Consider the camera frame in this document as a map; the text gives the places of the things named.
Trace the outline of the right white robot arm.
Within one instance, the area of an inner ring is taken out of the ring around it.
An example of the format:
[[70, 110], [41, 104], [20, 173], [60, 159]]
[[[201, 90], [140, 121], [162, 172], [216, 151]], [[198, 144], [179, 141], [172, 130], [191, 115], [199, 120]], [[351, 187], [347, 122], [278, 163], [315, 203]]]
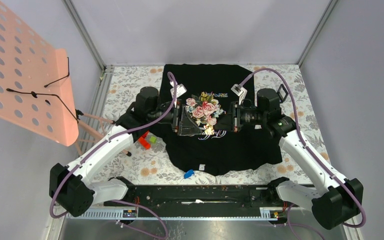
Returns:
[[243, 126], [260, 125], [268, 131], [281, 150], [289, 154], [311, 180], [313, 189], [286, 178], [269, 183], [267, 201], [279, 206], [284, 201], [310, 211], [317, 222], [331, 230], [357, 216], [364, 216], [362, 183], [331, 166], [315, 150], [299, 129], [297, 120], [282, 113], [286, 99], [279, 90], [263, 88], [257, 92], [257, 104], [247, 104], [247, 90], [235, 84], [231, 90], [239, 97], [229, 112], [220, 119], [223, 129], [239, 132]]

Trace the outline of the black floral t-shirt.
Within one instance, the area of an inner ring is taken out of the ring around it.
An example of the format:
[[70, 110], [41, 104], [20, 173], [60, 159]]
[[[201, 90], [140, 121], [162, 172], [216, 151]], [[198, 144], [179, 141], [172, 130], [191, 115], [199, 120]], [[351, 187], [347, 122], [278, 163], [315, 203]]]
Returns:
[[[215, 98], [218, 106], [204, 108], [206, 112], [216, 110], [212, 115], [213, 122], [218, 122], [218, 113], [227, 112], [231, 102], [238, 99], [232, 86], [251, 73], [239, 65], [166, 64], [159, 91], [162, 103], [172, 100], [169, 72], [186, 88], [186, 93], [179, 97], [183, 103], [194, 96]], [[170, 161], [184, 172], [203, 171], [218, 176], [229, 171], [256, 170], [264, 164], [276, 165], [283, 160], [279, 144], [267, 131], [254, 126], [245, 125], [238, 133], [219, 130], [213, 135], [179, 136], [169, 124], [158, 123], [149, 131], [162, 138]]]

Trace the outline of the pink perforated music stand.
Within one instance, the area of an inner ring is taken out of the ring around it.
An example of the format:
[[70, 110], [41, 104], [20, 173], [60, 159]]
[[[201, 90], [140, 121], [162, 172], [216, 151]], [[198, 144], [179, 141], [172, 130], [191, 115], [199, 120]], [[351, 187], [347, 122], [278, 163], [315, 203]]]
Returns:
[[64, 0], [0, 0], [0, 160], [69, 160], [101, 70]]

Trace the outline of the floral table mat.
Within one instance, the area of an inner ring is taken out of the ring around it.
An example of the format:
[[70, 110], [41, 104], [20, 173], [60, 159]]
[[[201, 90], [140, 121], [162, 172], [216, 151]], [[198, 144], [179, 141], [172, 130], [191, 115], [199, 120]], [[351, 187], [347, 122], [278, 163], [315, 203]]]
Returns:
[[[300, 129], [305, 137], [321, 156], [328, 159], [326, 146], [300, 68], [295, 64], [248, 64], [246, 69], [254, 72], [256, 89], [275, 89], [280, 85], [281, 78], [285, 78], [292, 97], [289, 97], [281, 106], [283, 113], [292, 118], [298, 118]], [[118, 119], [134, 100], [141, 87], [159, 88], [162, 77], [163, 66], [161, 65], [113, 67], [102, 116], [106, 119]], [[297, 184], [310, 183], [305, 172], [286, 152], [282, 152], [283, 160], [279, 164], [264, 164], [255, 170], [230, 171], [219, 176], [196, 171], [186, 179], [184, 172], [171, 163], [165, 146], [161, 138], [157, 138], [149, 149], [145, 149], [139, 143], [133, 144], [128, 148], [131, 156], [124, 153], [117, 155], [96, 175], [95, 181], [125, 177], [138, 185], [264, 185], [274, 179], [287, 177]]]

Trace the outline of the orange red block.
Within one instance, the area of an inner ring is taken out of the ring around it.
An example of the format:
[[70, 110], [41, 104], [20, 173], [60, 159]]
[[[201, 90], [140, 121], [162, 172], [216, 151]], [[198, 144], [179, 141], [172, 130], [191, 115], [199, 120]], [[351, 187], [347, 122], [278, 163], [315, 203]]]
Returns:
[[151, 148], [151, 144], [146, 140], [146, 137], [148, 136], [149, 131], [146, 131], [141, 137], [139, 137], [138, 142], [141, 144], [142, 147], [144, 147], [146, 150]]

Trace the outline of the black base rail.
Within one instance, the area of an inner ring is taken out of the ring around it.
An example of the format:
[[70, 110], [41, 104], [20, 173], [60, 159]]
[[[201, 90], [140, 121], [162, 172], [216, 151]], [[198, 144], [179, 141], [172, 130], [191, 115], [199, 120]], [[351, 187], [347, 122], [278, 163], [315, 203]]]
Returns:
[[190, 205], [262, 207], [284, 212], [290, 206], [290, 202], [278, 198], [267, 185], [131, 185], [121, 201], [106, 201], [104, 206], [125, 207], [131, 203], [136, 210], [144, 206], [153, 212]]

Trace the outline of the blue clip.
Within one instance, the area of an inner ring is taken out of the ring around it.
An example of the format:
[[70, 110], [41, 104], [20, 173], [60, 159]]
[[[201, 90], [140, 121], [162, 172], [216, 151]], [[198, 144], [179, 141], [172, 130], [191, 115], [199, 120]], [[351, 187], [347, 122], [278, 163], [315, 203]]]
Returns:
[[190, 169], [188, 171], [186, 171], [183, 175], [183, 178], [184, 179], [189, 179], [191, 178], [193, 175], [195, 174], [194, 170], [193, 169]]

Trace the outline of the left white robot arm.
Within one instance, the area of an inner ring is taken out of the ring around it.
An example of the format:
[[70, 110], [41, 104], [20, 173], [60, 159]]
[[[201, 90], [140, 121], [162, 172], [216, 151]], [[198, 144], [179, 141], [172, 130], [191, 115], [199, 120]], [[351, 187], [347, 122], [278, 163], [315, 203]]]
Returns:
[[83, 155], [63, 166], [60, 163], [50, 170], [49, 195], [52, 198], [50, 215], [58, 203], [67, 213], [78, 217], [90, 206], [118, 200], [128, 206], [135, 200], [135, 192], [119, 179], [93, 183], [103, 167], [121, 151], [136, 143], [154, 124], [168, 124], [179, 136], [202, 135], [203, 130], [192, 119], [186, 105], [178, 98], [186, 92], [184, 85], [172, 88], [172, 100], [160, 102], [159, 91], [144, 87], [136, 95], [127, 111], [115, 121], [113, 127]]

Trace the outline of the green cube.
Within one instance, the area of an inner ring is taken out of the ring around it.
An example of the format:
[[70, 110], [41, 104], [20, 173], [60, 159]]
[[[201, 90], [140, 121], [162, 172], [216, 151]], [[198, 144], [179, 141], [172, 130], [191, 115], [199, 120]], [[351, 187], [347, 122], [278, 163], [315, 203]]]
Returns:
[[155, 143], [157, 142], [157, 137], [155, 137], [155, 136], [151, 136], [151, 137], [149, 138], [149, 141], [150, 141], [151, 143], [155, 144]]

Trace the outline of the black brooch box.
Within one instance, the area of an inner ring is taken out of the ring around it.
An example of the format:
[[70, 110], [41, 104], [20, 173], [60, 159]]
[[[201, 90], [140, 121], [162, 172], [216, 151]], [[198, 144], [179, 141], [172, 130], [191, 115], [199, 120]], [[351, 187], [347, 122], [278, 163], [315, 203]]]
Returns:
[[277, 95], [279, 97], [279, 102], [282, 104], [285, 102], [285, 100], [288, 98], [289, 96], [289, 91], [288, 89], [286, 88], [286, 86], [284, 84], [281, 84], [277, 90]]

